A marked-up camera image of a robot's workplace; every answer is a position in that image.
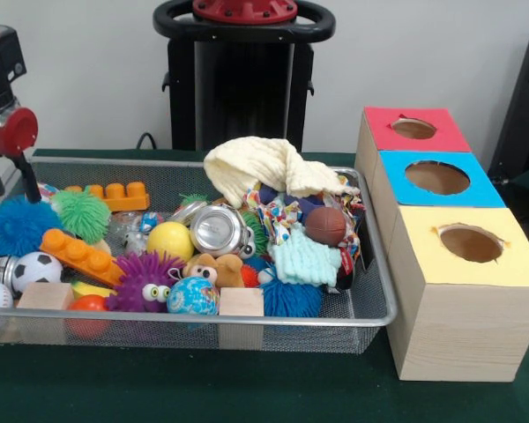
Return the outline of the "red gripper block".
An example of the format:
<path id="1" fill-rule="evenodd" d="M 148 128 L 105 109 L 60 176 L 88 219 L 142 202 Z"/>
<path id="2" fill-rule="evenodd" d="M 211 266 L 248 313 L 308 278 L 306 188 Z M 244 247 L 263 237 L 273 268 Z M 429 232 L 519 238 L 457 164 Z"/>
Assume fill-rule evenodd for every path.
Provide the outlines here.
<path id="1" fill-rule="evenodd" d="M 6 109 L 0 114 L 0 155 L 15 157 L 15 167 L 20 171 L 24 191 L 29 203 L 39 203 L 41 193 L 31 164 L 24 152 L 34 146 L 38 135 L 36 115 L 29 108 Z M 4 184 L 0 176 L 0 197 Z"/>

